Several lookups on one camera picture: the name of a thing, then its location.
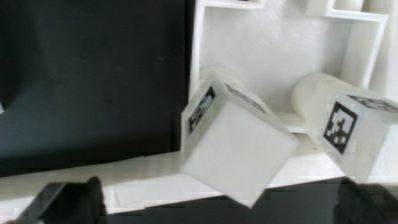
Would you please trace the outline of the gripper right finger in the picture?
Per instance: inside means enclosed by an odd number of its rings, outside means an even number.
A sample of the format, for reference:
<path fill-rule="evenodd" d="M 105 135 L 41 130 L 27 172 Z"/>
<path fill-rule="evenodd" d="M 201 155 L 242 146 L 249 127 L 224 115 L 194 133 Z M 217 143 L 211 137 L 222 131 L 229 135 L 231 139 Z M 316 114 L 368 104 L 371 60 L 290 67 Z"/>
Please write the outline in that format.
<path fill-rule="evenodd" d="M 398 224 L 398 186 L 359 184 L 343 179 L 334 224 Z"/>

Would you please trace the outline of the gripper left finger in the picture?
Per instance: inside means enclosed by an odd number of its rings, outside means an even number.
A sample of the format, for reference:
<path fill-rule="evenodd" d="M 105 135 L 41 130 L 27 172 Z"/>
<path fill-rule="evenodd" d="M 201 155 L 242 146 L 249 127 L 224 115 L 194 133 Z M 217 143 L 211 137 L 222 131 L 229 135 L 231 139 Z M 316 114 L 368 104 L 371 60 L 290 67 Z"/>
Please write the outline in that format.
<path fill-rule="evenodd" d="M 105 224 L 101 180 L 52 182 L 14 220 L 16 224 Z"/>

